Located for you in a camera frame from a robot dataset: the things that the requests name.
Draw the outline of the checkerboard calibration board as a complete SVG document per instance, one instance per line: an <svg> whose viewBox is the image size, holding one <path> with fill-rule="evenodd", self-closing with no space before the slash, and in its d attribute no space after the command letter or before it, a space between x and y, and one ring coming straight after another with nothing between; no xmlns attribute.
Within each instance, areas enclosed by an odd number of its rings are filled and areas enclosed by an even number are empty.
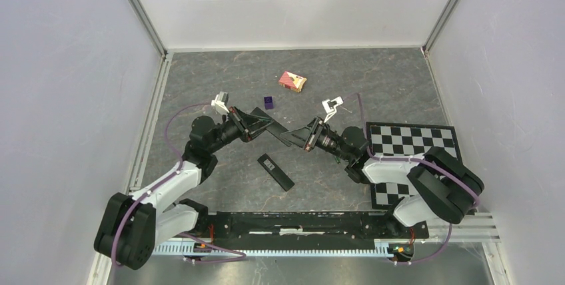
<svg viewBox="0 0 565 285"><path fill-rule="evenodd" d="M464 165L453 126L366 122L371 184L403 184L413 190L400 206L415 205L453 224L480 204L484 183Z"/></svg>

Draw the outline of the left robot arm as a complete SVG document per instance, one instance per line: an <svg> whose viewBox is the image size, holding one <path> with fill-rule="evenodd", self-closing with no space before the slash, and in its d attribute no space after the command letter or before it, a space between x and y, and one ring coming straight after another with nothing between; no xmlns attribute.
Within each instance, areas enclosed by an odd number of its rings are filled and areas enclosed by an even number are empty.
<svg viewBox="0 0 565 285"><path fill-rule="evenodd" d="M198 187L214 171L215 153L235 140L248 143L274 123L268 116L227 108L222 121L197 117L191 124L189 140L178 161L163 176L145 188L115 193L108 201L94 239L95 252L116 265L138 270L156 246L189 232L202 236L209 229L204 206L187 200L184 193Z"/></svg>

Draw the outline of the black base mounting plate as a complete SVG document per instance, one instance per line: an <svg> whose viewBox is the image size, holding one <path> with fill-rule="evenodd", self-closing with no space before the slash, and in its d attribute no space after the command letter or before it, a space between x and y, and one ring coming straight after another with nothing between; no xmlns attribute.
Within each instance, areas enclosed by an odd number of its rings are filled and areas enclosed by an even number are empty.
<svg viewBox="0 0 565 285"><path fill-rule="evenodd" d="M211 212L190 231L233 250L368 250L375 240L427 239L383 212Z"/></svg>

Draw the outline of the right aluminium corner post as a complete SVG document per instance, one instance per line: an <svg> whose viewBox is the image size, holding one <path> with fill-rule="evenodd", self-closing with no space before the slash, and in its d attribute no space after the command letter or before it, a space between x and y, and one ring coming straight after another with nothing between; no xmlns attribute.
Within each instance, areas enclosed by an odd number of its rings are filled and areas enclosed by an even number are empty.
<svg viewBox="0 0 565 285"><path fill-rule="evenodd" d="M456 6L458 5L459 1L460 0L448 0L446 2L429 36L427 37L426 41L421 47L422 53L424 54L425 57L429 56L431 49L433 48L435 42L438 40L443 28L445 27L452 13L456 9Z"/></svg>

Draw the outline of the red white small box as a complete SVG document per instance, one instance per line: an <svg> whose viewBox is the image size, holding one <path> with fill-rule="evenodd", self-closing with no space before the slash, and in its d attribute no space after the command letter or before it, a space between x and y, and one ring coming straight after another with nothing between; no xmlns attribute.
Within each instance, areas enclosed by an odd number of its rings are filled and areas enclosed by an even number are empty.
<svg viewBox="0 0 565 285"><path fill-rule="evenodd" d="M280 77L278 84L286 89L300 93L307 81L306 77L296 75L292 72L285 71Z"/></svg>

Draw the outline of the aluminium corner post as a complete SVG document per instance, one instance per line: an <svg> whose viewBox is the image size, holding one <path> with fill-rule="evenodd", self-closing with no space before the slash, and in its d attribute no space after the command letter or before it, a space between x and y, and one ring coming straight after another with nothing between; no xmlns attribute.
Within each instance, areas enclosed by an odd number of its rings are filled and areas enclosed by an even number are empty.
<svg viewBox="0 0 565 285"><path fill-rule="evenodd" d="M422 53L424 54L425 57L429 56L431 49L433 48L435 42L438 40L443 28L445 27L452 13L456 9L456 6L458 5L459 1L460 0L448 0L446 2L429 36L427 37L426 41L421 47Z"/></svg>
<svg viewBox="0 0 565 285"><path fill-rule="evenodd" d="M166 56L168 54L168 50L165 47L164 43L162 42L155 26L151 22L148 13L146 12L145 8L141 0L128 0L130 6L132 7L135 15L137 16L138 20L141 22L145 32L149 36L151 43L153 44L154 48L161 56Z"/></svg>

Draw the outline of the black remote control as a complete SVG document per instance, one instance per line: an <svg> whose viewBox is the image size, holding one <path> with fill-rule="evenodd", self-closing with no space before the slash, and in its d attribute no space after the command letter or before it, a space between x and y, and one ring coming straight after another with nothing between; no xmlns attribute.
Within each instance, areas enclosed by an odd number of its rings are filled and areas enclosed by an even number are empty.
<svg viewBox="0 0 565 285"><path fill-rule="evenodd" d="M295 186L295 183L268 154L261 155L257 161L285 192Z"/></svg>
<svg viewBox="0 0 565 285"><path fill-rule="evenodd" d="M286 145L288 147L292 146L291 142L289 142L288 140L281 137L281 135L283 133L287 132L288 129L286 129L284 126L282 126L278 121L274 120L270 115L268 115L266 112L264 112L259 107L256 107L255 109L253 109L252 112L251 112L251 115L256 116L256 117L266 118L269 121L271 121L271 124L266 128L266 131L268 131L270 134L272 134L272 136L274 136L276 139L278 139L284 145Z"/></svg>

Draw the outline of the left aluminium corner post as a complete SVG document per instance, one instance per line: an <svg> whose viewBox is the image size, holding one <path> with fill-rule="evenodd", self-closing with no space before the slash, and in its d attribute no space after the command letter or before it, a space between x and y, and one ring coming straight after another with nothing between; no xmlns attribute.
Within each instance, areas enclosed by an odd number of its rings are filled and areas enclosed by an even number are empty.
<svg viewBox="0 0 565 285"><path fill-rule="evenodd" d="M137 16L138 20L141 22L145 32L149 36L151 43L153 44L154 48L161 56L166 56L168 54L168 50L165 47L164 43L162 42L155 26L151 22L148 13L146 12L145 8L141 0L128 0L130 6L132 7L135 15Z"/></svg>

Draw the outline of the purple toy block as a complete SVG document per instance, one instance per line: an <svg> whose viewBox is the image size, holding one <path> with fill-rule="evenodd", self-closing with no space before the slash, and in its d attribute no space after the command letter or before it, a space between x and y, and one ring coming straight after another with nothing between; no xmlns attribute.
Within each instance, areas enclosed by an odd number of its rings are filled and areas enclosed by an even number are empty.
<svg viewBox="0 0 565 285"><path fill-rule="evenodd" d="M274 100L271 96L267 96L263 98L264 106L266 110L272 110L275 107Z"/></svg>

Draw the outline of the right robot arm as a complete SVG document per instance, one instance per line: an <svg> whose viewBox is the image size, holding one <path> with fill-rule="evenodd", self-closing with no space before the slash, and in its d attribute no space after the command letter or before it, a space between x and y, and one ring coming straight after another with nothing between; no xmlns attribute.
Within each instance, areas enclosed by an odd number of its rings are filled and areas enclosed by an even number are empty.
<svg viewBox="0 0 565 285"><path fill-rule="evenodd" d="M404 236L415 224L432 218L459 224L478 206L484 191L477 175L438 146L416 155L381 156L370 150L365 130L347 127L338 134L318 117L305 127L281 133L281 139L307 152L319 148L345 160L345 171L355 183L413 187L416 194L397 200L384 220L393 237Z"/></svg>

